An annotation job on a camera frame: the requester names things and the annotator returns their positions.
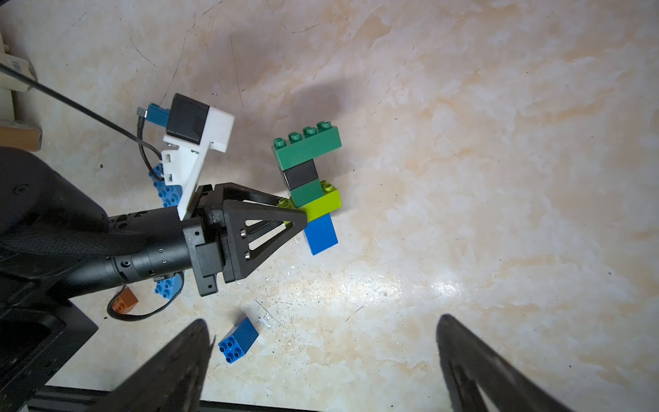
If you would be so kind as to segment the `blue small lego brick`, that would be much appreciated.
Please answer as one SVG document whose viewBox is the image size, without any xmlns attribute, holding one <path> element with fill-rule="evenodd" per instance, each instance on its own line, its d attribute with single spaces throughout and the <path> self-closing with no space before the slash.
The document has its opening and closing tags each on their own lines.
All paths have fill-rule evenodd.
<svg viewBox="0 0 659 412">
<path fill-rule="evenodd" d="M 258 336 L 256 327 L 244 317 L 218 343 L 218 348 L 225 361 L 232 364 L 247 354 Z"/>
</svg>

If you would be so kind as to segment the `small dark green lego brick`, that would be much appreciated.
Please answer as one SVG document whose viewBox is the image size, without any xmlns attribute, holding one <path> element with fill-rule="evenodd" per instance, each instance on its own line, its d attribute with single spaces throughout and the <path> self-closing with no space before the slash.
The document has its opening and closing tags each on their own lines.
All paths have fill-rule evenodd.
<svg viewBox="0 0 659 412">
<path fill-rule="evenodd" d="M 291 132 L 273 140 L 272 150 L 281 171 L 299 166 L 342 146 L 339 130 L 329 121 Z"/>
</svg>

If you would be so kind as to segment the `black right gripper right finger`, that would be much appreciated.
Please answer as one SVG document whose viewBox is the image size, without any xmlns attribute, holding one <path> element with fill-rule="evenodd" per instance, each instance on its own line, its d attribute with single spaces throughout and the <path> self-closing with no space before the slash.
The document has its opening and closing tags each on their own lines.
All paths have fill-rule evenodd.
<svg viewBox="0 0 659 412">
<path fill-rule="evenodd" d="M 455 411 L 568 411 L 451 314 L 436 329 L 440 366 Z"/>
</svg>

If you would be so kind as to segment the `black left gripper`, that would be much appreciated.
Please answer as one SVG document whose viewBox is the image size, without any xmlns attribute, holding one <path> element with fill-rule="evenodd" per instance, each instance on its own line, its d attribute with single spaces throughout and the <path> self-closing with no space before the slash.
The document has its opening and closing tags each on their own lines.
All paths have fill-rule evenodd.
<svg viewBox="0 0 659 412">
<path fill-rule="evenodd" d="M 281 200 L 280 196 L 235 183 L 197 188 L 182 230 L 199 295 L 218 292 L 217 276 L 222 269 L 225 283 L 247 278 L 307 227 L 305 212 L 277 207 Z M 218 230 L 209 221 L 209 201 L 226 201 L 221 241 Z"/>
</svg>

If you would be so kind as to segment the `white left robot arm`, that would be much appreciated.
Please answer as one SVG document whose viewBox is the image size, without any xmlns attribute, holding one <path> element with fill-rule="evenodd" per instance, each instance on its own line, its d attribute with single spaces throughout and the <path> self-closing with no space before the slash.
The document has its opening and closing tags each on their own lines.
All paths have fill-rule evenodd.
<svg viewBox="0 0 659 412">
<path fill-rule="evenodd" d="M 198 293 L 250 276 L 307 226 L 274 195 L 226 183 L 173 208 L 108 216 L 22 149 L 1 150 L 1 408 L 20 410 L 96 333 L 73 299 L 192 271 Z"/>
</svg>

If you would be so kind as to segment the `black small lego brick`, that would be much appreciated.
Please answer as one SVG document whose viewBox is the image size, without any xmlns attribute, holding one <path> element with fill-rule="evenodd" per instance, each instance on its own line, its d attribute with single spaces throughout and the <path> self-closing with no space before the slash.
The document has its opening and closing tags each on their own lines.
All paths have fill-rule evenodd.
<svg viewBox="0 0 659 412">
<path fill-rule="evenodd" d="M 282 172 L 282 176 L 290 192 L 319 178 L 314 160 L 288 168 Z"/>
</svg>

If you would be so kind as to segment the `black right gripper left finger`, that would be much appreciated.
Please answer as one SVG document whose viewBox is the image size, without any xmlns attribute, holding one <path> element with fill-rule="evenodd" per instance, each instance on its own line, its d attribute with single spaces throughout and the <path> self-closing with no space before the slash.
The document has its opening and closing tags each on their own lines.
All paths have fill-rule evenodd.
<svg viewBox="0 0 659 412">
<path fill-rule="evenodd" d="M 212 343 L 206 322 L 197 319 L 111 392 L 146 395 L 186 389 L 201 400 Z"/>
</svg>

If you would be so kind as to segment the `lime green lego brick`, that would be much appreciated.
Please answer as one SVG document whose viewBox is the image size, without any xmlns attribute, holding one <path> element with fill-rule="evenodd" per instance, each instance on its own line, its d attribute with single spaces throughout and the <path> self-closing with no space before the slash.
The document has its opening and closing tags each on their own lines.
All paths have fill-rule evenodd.
<svg viewBox="0 0 659 412">
<path fill-rule="evenodd" d="M 300 208 L 296 208 L 291 197 L 283 197 L 279 202 L 278 207 L 282 209 L 297 209 L 304 211 L 307 215 L 308 222 L 340 209 L 343 206 L 340 192 L 334 187 L 334 185 L 331 185 L 330 182 L 326 180 L 320 181 L 324 189 L 324 195 L 321 198 Z"/>
</svg>

